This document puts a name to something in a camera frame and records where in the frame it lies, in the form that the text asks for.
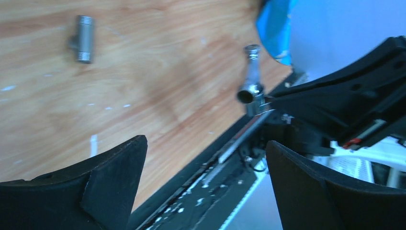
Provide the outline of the blue printed cloth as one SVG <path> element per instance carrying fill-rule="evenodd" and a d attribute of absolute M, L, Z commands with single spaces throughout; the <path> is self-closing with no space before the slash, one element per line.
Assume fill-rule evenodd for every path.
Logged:
<path fill-rule="evenodd" d="M 264 0 L 256 19 L 259 39 L 277 62 L 290 66 L 291 13 L 296 0 Z"/>

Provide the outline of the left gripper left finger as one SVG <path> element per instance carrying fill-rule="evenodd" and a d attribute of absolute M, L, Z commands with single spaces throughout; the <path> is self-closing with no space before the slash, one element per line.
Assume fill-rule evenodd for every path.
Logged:
<path fill-rule="evenodd" d="M 147 154 L 147 138 L 124 143 L 32 180 L 0 184 L 3 230 L 124 230 Z"/>

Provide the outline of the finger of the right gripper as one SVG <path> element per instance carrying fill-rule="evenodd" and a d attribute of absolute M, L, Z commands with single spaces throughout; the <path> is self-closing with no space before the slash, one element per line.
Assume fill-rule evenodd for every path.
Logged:
<path fill-rule="evenodd" d="M 270 108 L 315 127 L 382 127 L 387 123 L 374 107 L 387 81 L 390 59 L 360 59 L 318 80 L 285 89 L 267 98 Z"/>

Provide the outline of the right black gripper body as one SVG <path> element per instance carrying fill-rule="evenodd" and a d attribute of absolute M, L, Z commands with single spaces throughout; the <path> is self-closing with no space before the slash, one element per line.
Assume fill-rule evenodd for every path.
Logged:
<path fill-rule="evenodd" d="M 331 74 L 343 75 L 333 105 L 346 127 L 334 140 L 348 150 L 371 147 L 385 137 L 406 143 L 406 38 L 389 37 L 370 53 Z"/>

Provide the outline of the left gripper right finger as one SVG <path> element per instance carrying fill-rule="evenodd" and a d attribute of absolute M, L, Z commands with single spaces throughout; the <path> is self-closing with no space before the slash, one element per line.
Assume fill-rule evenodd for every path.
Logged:
<path fill-rule="evenodd" d="M 365 182 L 269 141 L 266 159 L 285 230 L 403 230 L 406 192 Z"/>

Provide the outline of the chrome faucet tap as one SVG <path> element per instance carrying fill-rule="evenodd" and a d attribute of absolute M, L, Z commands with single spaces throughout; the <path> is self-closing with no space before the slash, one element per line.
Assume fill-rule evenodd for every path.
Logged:
<path fill-rule="evenodd" d="M 244 47 L 247 58 L 246 76 L 237 91 L 237 99 L 245 105 L 248 116 L 254 117 L 264 112 L 264 87 L 260 77 L 260 46 L 252 44 Z"/>

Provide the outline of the grey threaded tee fitting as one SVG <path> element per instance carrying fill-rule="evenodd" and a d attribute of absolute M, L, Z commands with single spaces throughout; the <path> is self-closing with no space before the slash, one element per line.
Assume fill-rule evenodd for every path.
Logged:
<path fill-rule="evenodd" d="M 78 15 L 76 17 L 76 33 L 70 37 L 68 46 L 75 53 L 75 60 L 82 64 L 91 64 L 94 50 L 94 24 L 92 17 Z"/>

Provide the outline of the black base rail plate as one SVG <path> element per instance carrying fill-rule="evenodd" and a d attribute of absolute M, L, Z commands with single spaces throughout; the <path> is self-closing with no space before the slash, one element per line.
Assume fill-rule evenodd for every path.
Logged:
<path fill-rule="evenodd" d="M 130 216 L 130 230 L 225 230 L 269 179 L 266 131 L 271 112 L 243 116 Z"/>

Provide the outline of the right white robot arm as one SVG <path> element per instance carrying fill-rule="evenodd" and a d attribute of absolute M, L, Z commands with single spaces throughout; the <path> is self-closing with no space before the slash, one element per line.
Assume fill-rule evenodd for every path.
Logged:
<path fill-rule="evenodd" d="M 389 37 L 319 79 L 276 88 L 273 109 L 293 116 L 351 157 L 406 169 L 406 38 Z"/>

